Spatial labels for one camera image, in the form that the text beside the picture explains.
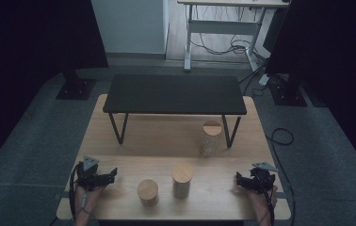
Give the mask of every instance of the wooden table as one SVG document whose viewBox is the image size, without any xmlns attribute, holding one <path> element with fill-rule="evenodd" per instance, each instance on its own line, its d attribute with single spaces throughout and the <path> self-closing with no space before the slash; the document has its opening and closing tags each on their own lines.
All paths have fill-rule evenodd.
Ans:
<svg viewBox="0 0 356 226">
<path fill-rule="evenodd" d="M 243 188 L 235 184 L 235 173 L 239 171 L 243 176 L 250 177 L 251 163 L 267 161 L 274 164 L 250 97 L 244 97 L 248 114 L 237 129 L 235 144 L 227 148 L 224 137 L 220 136 L 218 150 L 210 158 L 199 154 L 202 125 L 210 120 L 221 123 L 221 117 L 132 114 L 127 124 L 126 142 L 121 145 L 113 136 L 108 115 L 103 112 L 105 99 L 105 94 L 99 97 L 75 160 L 77 164 L 84 155 L 99 159 L 99 174 L 119 168 L 115 183 L 106 188 L 94 211 L 97 219 L 254 218 Z M 123 118 L 123 114 L 118 114 L 116 123 L 123 124 Z M 235 120 L 236 116 L 227 117 L 230 124 L 234 124 Z M 184 200 L 175 199 L 172 194 L 171 172 L 179 162 L 187 162 L 193 168 L 189 195 Z M 137 194 L 138 184 L 145 179 L 158 183 L 159 202 L 152 207 L 143 206 Z M 279 177 L 275 185 L 278 191 L 283 191 Z M 290 218 L 286 199 L 278 199 L 275 216 L 276 219 Z M 72 217 L 68 199 L 61 200 L 57 217 Z"/>
<path fill-rule="evenodd" d="M 252 36 L 251 46 L 246 50 L 251 68 L 255 71 L 257 58 L 253 53 L 254 45 L 260 33 L 261 25 L 266 14 L 266 8 L 288 8 L 289 3 L 282 0 L 178 0 L 179 4 L 189 5 L 189 16 L 187 18 L 185 71 L 190 71 L 190 40 L 192 33 L 232 34 Z M 192 19 L 193 6 L 225 6 L 225 7 L 251 7 L 262 8 L 257 22 L 223 22 L 223 21 L 201 21 Z"/>
</svg>

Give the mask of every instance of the round wooden lid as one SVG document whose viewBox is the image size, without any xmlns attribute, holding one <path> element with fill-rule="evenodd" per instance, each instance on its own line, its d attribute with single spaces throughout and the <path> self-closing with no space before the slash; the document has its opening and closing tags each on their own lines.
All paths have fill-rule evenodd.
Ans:
<svg viewBox="0 0 356 226">
<path fill-rule="evenodd" d="M 206 134 L 210 136 L 217 136 L 221 133 L 222 127 L 216 121 L 207 121 L 203 125 L 203 130 Z"/>
<path fill-rule="evenodd" d="M 138 185 L 138 195 L 147 201 L 153 199 L 158 193 L 158 185 L 154 180 L 146 179 Z"/>
<path fill-rule="evenodd" d="M 186 183 L 193 177 L 193 168 L 188 163 L 178 163 L 174 166 L 171 175 L 174 181 Z"/>
</svg>

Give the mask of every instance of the gray floor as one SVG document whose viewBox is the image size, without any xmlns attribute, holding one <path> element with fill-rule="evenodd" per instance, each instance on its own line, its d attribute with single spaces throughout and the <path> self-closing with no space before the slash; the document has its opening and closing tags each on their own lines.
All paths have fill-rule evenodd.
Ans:
<svg viewBox="0 0 356 226">
<path fill-rule="evenodd" d="M 0 225 L 52 222 L 58 195 L 68 181 L 97 97 L 107 93 L 113 74 L 229 74 L 240 79 L 250 73 L 246 64 L 194 63 L 190 73 L 184 72 L 183 62 L 179 61 L 110 59 L 109 64 L 109 69 L 78 71 L 82 78 L 97 80 L 87 101 L 56 100 L 64 82 L 60 74 L 38 92 L 27 109 L 32 119 L 22 116 L 0 150 Z M 241 84 L 242 89 L 248 81 Z M 248 94 L 251 88 L 258 88 L 257 81 L 252 80 Z M 276 128 L 285 128 L 295 137 L 289 146 L 276 145 L 282 168 L 294 189 L 292 197 L 289 184 L 280 173 L 290 206 L 296 202 L 294 225 L 356 225 L 356 152 L 329 109 L 313 107 L 307 98 L 307 107 L 276 106 L 268 89 L 263 96 L 255 96 L 254 101 L 267 135 Z M 288 135 L 280 133 L 276 139 L 287 141 Z M 284 220 L 276 225 L 290 223 Z M 70 223 L 57 220 L 55 225 Z"/>
</svg>

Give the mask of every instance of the wooden container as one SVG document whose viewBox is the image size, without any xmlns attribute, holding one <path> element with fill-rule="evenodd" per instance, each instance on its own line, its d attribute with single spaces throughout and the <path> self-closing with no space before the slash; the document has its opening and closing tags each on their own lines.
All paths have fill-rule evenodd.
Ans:
<svg viewBox="0 0 356 226">
<path fill-rule="evenodd" d="M 193 168 L 188 163 L 178 163 L 172 173 L 172 192 L 177 199 L 185 199 L 189 195 L 190 180 L 193 177 Z"/>
<path fill-rule="evenodd" d="M 158 203 L 157 183 L 151 179 L 143 180 L 138 185 L 138 195 L 143 205 L 156 205 Z"/>
<path fill-rule="evenodd" d="M 210 157 L 214 155 L 218 147 L 218 137 L 221 134 L 222 127 L 216 121 L 207 121 L 203 125 L 203 131 L 200 153 L 205 157 Z"/>
</svg>

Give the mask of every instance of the white desk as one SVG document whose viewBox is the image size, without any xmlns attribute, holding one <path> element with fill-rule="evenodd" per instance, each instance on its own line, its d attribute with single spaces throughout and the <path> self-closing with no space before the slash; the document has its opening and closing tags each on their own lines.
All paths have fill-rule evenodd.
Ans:
<svg viewBox="0 0 356 226">
<path fill-rule="evenodd" d="M 260 33 L 261 25 L 266 14 L 266 8 L 288 8 L 289 3 L 282 0 L 178 0 L 179 4 L 189 5 L 189 17 L 187 19 L 187 38 L 185 52 L 185 71 L 190 71 L 190 40 L 192 33 L 211 34 L 233 34 L 250 35 L 251 46 L 246 55 L 251 64 L 251 69 L 257 69 L 256 56 L 253 54 L 254 45 Z M 262 8 L 257 22 L 222 22 L 222 21 L 200 21 L 192 19 L 194 5 L 200 6 L 225 6 L 225 7 L 252 7 Z"/>
</svg>

